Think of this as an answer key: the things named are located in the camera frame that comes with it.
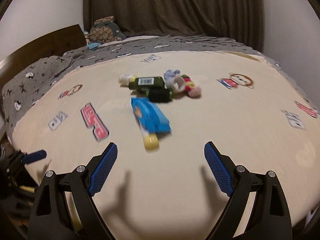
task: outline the gray patterned bedding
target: gray patterned bedding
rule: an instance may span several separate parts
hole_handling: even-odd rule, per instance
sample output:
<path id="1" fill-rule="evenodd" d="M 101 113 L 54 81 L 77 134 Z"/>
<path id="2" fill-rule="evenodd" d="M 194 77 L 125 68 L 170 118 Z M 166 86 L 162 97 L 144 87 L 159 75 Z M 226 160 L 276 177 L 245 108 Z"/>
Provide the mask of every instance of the gray patterned bedding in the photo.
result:
<path id="1" fill-rule="evenodd" d="M 85 46 L 68 51 L 62 57 L 43 58 L 16 75 L 2 90 L 1 99 L 7 136 L 12 138 L 17 122 L 56 82 L 72 70 L 129 55 L 163 51 L 234 51 L 263 56 L 260 52 L 230 38 L 165 36 L 124 41 L 95 50 Z M 281 71 L 277 62 L 271 59 L 268 61 Z"/>

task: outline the brown curtain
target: brown curtain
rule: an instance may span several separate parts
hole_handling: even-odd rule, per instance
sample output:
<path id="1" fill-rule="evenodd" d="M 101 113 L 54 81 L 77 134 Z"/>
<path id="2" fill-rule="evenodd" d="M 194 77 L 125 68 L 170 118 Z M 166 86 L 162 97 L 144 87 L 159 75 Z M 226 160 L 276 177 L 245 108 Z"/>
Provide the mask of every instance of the brown curtain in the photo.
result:
<path id="1" fill-rule="evenodd" d="M 115 16 L 127 37 L 205 35 L 262 47 L 261 0 L 84 0 L 84 27 Z"/>

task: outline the barcode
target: barcode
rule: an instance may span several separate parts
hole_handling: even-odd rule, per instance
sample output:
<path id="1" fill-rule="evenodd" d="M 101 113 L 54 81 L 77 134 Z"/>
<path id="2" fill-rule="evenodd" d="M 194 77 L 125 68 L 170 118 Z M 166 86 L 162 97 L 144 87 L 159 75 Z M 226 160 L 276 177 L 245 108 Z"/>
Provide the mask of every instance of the barcode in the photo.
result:
<path id="1" fill-rule="evenodd" d="M 154 81 L 154 78 L 139 78 L 138 85 L 153 85 Z"/>

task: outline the silver bolt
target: silver bolt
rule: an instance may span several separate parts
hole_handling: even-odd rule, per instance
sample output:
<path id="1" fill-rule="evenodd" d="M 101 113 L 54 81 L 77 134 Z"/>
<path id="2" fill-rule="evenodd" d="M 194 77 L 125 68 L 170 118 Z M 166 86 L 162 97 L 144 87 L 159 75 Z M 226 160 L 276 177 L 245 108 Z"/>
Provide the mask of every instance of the silver bolt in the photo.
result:
<path id="1" fill-rule="evenodd" d="M 268 175 L 269 175 L 270 177 L 273 177 L 273 178 L 276 176 L 276 174 L 275 174 L 273 171 L 269 171 L 269 172 L 268 172 Z"/>
<path id="2" fill-rule="evenodd" d="M 47 171 L 47 173 L 45 174 L 47 177 L 51 177 L 53 175 L 53 171 Z"/>
<path id="3" fill-rule="evenodd" d="M 77 167 L 78 172 L 82 172 L 82 171 L 84 171 L 84 169 L 85 169 L 85 167 L 82 165 Z"/>
<path id="4" fill-rule="evenodd" d="M 245 167 L 240 165 L 240 166 L 237 167 L 237 171 L 244 172 L 245 171 Z"/>

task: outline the wooden headboard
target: wooden headboard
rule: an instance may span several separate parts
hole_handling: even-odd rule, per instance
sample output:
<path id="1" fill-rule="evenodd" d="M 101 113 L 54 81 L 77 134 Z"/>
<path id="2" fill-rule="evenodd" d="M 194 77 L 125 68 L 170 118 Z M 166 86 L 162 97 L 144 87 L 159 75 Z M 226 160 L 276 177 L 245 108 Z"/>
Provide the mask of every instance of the wooden headboard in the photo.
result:
<path id="1" fill-rule="evenodd" d="M 0 91 L 15 75 L 41 58 L 62 56 L 87 45 L 79 25 L 66 27 L 29 42 L 0 62 Z"/>

